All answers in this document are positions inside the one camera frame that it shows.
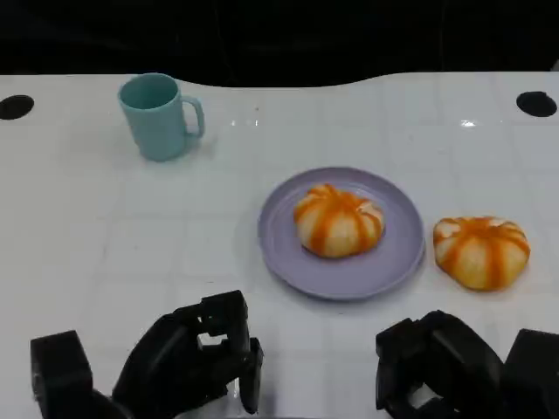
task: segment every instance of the mug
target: mug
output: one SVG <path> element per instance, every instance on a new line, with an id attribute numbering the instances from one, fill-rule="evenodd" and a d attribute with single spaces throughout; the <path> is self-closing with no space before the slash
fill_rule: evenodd
<path id="1" fill-rule="evenodd" d="M 204 135 L 204 111 L 200 101 L 181 95 L 175 79 L 156 72 L 141 74 L 125 83 L 118 94 L 122 110 L 141 155 L 148 160 L 167 161 L 181 155 Z M 186 129 L 183 102 L 197 115 L 198 132 Z"/>

